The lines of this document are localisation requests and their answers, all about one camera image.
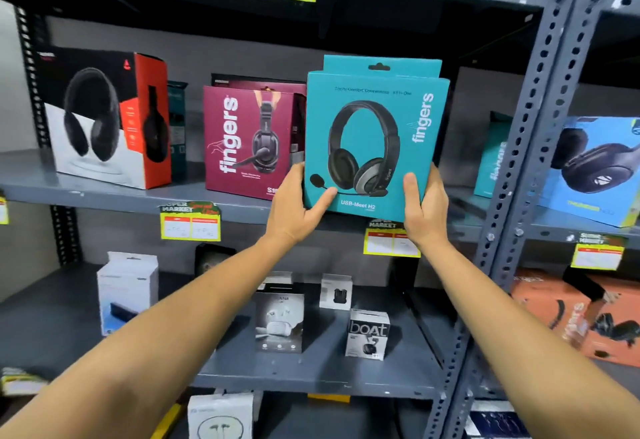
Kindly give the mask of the blue headphone box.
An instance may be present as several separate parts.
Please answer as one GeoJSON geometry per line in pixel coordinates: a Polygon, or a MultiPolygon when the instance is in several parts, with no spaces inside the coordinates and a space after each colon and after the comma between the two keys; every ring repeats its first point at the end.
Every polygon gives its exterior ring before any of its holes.
{"type": "Polygon", "coordinates": [[[640,117],[568,117],[538,205],[605,225],[640,216],[640,117]]]}

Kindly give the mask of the person's left hand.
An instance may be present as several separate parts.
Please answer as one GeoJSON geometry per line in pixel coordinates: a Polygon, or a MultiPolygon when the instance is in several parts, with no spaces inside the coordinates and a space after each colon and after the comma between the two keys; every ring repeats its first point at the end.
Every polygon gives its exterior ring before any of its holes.
{"type": "Polygon", "coordinates": [[[304,176],[305,163],[292,165],[271,202],[266,237],[286,249],[303,241],[320,223],[303,221],[308,210],[303,205],[304,176]]]}

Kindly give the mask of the white wired earphones box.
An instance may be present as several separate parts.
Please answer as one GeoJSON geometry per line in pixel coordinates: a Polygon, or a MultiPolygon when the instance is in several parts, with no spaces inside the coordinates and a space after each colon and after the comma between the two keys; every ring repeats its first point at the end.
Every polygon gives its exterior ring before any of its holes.
{"type": "Polygon", "coordinates": [[[253,439],[253,405],[252,392],[191,396],[189,439],[253,439]]]}

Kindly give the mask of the white box with blue picture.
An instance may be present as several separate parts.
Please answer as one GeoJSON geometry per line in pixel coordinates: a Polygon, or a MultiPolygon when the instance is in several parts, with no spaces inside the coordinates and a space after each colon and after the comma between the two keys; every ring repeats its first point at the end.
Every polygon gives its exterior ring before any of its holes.
{"type": "Polygon", "coordinates": [[[159,263],[155,255],[109,251],[97,272],[101,334],[108,337],[159,298],[159,263]]]}

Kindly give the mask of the person's right forearm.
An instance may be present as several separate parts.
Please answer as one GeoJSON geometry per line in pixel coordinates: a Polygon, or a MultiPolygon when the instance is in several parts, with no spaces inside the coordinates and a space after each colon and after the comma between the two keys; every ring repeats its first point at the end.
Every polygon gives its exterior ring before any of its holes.
{"type": "Polygon", "coordinates": [[[640,401],[441,235],[417,241],[532,439],[640,439],[640,401]]]}

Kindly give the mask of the small white earbuds box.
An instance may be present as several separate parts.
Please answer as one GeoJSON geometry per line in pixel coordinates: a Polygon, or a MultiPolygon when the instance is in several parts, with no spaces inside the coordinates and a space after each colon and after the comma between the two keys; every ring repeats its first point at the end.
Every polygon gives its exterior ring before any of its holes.
{"type": "Polygon", "coordinates": [[[353,278],[344,274],[322,274],[319,308],[351,310],[353,278]]]}

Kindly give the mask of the person's right hand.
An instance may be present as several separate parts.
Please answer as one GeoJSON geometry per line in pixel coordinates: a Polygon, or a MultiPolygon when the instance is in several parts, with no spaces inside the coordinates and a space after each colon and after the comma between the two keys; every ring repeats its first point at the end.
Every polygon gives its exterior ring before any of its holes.
{"type": "Polygon", "coordinates": [[[428,182],[421,200],[422,217],[404,218],[404,228],[410,240],[427,255],[437,244],[444,244],[447,237],[447,212],[449,198],[438,168],[431,163],[428,182]]]}

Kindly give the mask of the grey metal shelf rack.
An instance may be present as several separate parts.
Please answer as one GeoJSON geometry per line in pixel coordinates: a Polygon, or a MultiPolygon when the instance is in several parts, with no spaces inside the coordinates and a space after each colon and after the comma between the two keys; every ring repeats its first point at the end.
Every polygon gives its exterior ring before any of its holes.
{"type": "MultiPolygon", "coordinates": [[[[569,68],[568,34],[578,35],[578,7],[587,8],[587,0],[320,0],[318,7],[304,8],[297,1],[249,0],[11,0],[16,14],[27,15],[20,22],[25,30],[23,55],[28,36],[43,42],[51,40],[46,17],[82,22],[106,21],[111,25],[154,28],[159,33],[179,32],[178,22],[147,23],[160,7],[187,9],[186,28],[207,28],[217,38],[274,42],[277,46],[299,46],[341,52],[389,51],[391,37],[399,34],[398,49],[425,51],[430,41],[444,37],[422,29],[435,25],[428,1],[436,6],[468,5],[455,8],[452,15],[441,15],[440,32],[453,35],[454,28],[477,28],[481,34],[499,25],[497,10],[514,17],[517,10],[539,11],[540,26],[528,57],[522,89],[516,108],[510,113],[515,122],[508,140],[506,161],[499,176],[499,188],[489,204],[497,214],[495,230],[489,210],[484,223],[472,225],[453,221],[453,237],[477,241],[475,263],[506,283],[513,270],[508,269],[508,246],[518,253],[524,244],[529,224],[516,223],[516,211],[525,209],[525,183],[535,183],[533,156],[552,155],[556,137],[543,142],[543,129],[551,130],[552,108],[559,118],[566,115],[578,82],[585,55],[569,68]]],[[[159,219],[159,208],[173,202],[204,200],[221,210],[223,223],[259,226],[266,223],[270,203],[229,193],[210,192],[204,187],[204,165],[189,168],[184,182],[153,190],[135,190],[81,177],[64,176],[53,169],[50,149],[8,152],[0,156],[0,188],[10,201],[49,204],[52,227],[58,228],[58,256],[61,269],[0,303],[0,365],[20,365],[46,378],[59,375],[100,339],[97,311],[90,310],[90,294],[97,295],[90,270],[83,263],[76,208],[147,214],[159,219]]],[[[369,290],[369,296],[382,298],[384,304],[398,304],[401,329],[406,330],[398,351],[384,362],[347,365],[346,357],[330,350],[330,339],[339,336],[337,322],[318,335],[314,346],[329,353],[328,358],[303,353],[294,360],[290,354],[271,365],[265,360],[250,365],[239,359],[239,373],[231,373],[233,358],[210,360],[197,375],[194,387],[215,387],[215,383],[240,385],[255,383],[263,390],[279,386],[283,397],[267,399],[275,411],[284,413],[285,425],[296,428],[283,431],[284,438],[382,439],[401,434],[398,420],[405,411],[392,401],[431,402],[425,411],[417,410],[423,429],[415,426],[412,434],[420,439],[454,438],[452,414],[462,411],[462,389],[473,389],[468,333],[461,320],[443,329],[444,347],[436,348],[436,334],[426,335],[429,324],[419,315],[422,303],[401,298],[399,290],[369,290]]]]}

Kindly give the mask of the person's left forearm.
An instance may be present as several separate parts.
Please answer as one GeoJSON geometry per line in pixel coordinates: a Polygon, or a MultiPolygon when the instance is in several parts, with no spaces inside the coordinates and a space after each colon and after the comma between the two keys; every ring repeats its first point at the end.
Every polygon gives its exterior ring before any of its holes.
{"type": "Polygon", "coordinates": [[[0,427],[0,439],[149,439],[274,265],[266,234],[105,338],[0,427]]]}

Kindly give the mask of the teal headset box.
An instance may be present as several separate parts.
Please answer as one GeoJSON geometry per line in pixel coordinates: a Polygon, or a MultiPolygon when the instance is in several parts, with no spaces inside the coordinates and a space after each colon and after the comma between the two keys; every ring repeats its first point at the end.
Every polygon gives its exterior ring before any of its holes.
{"type": "Polygon", "coordinates": [[[337,188],[328,210],[404,220],[403,179],[424,194],[449,79],[441,60],[325,55],[308,73],[305,128],[307,208],[337,188]]]}

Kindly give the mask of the grey earbuds box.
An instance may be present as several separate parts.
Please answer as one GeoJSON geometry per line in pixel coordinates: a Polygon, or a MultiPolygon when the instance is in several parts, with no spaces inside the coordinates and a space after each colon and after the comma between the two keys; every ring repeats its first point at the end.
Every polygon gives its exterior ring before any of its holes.
{"type": "Polygon", "coordinates": [[[301,292],[257,292],[255,303],[255,346],[259,352],[303,351],[305,298],[301,292]]]}

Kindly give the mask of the white black earbuds box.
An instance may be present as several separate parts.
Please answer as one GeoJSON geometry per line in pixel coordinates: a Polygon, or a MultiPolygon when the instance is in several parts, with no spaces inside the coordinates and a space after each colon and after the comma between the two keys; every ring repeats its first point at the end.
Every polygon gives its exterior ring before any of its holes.
{"type": "Polygon", "coordinates": [[[389,333],[390,319],[386,312],[352,308],[345,356],[383,361],[389,333]]]}

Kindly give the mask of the dark blue box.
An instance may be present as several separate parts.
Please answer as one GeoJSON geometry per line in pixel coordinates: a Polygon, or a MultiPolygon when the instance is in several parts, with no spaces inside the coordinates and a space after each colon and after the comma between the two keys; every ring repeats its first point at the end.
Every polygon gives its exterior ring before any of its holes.
{"type": "Polygon", "coordinates": [[[508,401],[477,400],[469,413],[462,439],[532,439],[508,401]]]}

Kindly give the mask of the dark teal box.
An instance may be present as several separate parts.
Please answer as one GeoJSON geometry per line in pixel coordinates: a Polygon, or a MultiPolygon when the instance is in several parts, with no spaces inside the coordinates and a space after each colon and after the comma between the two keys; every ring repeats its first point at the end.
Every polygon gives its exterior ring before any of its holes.
{"type": "Polygon", "coordinates": [[[178,181],[186,176],[186,88],[188,83],[169,80],[170,143],[172,161],[172,180],[178,181]]]}

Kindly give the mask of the black white orange headphone box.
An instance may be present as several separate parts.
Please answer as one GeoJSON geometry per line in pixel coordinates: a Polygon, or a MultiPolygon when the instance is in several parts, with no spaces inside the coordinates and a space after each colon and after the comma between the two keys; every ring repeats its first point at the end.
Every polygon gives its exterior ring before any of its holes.
{"type": "Polygon", "coordinates": [[[35,63],[57,172],[140,190],[172,182],[162,59],[42,47],[35,63]]]}

